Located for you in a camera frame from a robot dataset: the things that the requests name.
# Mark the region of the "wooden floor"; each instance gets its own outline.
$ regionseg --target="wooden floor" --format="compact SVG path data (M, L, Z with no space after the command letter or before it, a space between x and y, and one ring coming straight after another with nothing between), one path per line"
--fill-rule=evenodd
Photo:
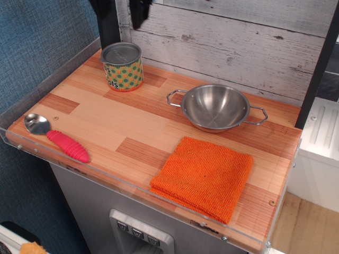
M286 254L339 253L339 213L287 193L271 242Z

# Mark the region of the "screw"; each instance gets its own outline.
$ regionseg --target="screw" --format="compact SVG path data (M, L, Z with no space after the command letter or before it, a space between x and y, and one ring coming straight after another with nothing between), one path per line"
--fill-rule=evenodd
M275 202L274 200L270 200L270 201L269 201L269 204L270 204L271 206L275 206L275 205L276 205L276 202Z

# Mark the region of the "stainless steel bowl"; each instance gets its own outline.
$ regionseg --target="stainless steel bowl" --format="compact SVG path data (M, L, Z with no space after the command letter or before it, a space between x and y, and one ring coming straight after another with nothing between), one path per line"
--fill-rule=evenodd
M170 96L178 92L186 93L181 105L171 103L170 100ZM181 107L193 125L207 132L221 132L243 122L260 125L267 120L265 109L250 106L244 94L221 84L197 86L189 91L175 90L167 95L167 102ZM245 121L250 107L262 110L265 118L258 123Z

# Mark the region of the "spoon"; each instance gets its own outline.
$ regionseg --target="spoon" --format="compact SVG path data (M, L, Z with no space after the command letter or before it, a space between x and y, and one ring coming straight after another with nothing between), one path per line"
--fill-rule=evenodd
M81 144L60 131L51 131L50 123L38 114L28 114L24 119L26 129L37 135L46 135L47 138L60 147L68 156L78 161L87 163L88 153Z

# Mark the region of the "folded towel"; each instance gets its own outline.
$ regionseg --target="folded towel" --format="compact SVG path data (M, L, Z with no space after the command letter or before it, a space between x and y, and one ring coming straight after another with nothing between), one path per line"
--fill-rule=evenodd
M150 191L227 224L253 162L251 155L184 137Z

